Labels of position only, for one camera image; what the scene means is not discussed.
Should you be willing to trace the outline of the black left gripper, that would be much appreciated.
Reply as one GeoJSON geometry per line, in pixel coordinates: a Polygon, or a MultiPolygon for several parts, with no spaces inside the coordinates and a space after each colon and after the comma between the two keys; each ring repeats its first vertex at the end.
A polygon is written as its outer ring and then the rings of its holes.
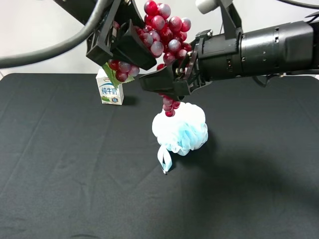
{"type": "MultiPolygon", "coordinates": [[[[85,25],[97,1],[56,0],[55,3],[85,25]]],[[[135,26],[143,27],[144,21],[134,0],[106,1],[99,22],[86,39],[86,57],[98,65],[113,57],[149,70],[157,61],[140,39],[135,26]],[[113,29],[114,22],[121,25],[117,32],[113,29]]]]}

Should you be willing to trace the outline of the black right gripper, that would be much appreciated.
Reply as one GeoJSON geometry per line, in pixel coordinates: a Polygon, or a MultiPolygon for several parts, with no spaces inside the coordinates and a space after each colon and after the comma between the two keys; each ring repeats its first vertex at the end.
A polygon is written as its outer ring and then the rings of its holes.
{"type": "Polygon", "coordinates": [[[144,74],[139,81],[144,91],[182,101],[193,91],[214,80],[242,75],[240,63],[242,28],[227,29],[223,34],[209,36],[208,31],[196,35],[192,50],[177,68],[165,66],[144,74]]]}

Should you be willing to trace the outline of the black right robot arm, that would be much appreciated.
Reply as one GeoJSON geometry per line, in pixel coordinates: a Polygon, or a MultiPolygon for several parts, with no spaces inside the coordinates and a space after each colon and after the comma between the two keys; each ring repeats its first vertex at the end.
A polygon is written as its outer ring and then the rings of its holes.
{"type": "Polygon", "coordinates": [[[223,34],[200,32],[182,60],[140,77],[143,90],[181,101],[213,81],[251,77],[262,87],[276,76],[319,72],[319,15],[307,21],[285,23],[243,32],[239,21],[223,34]]]}

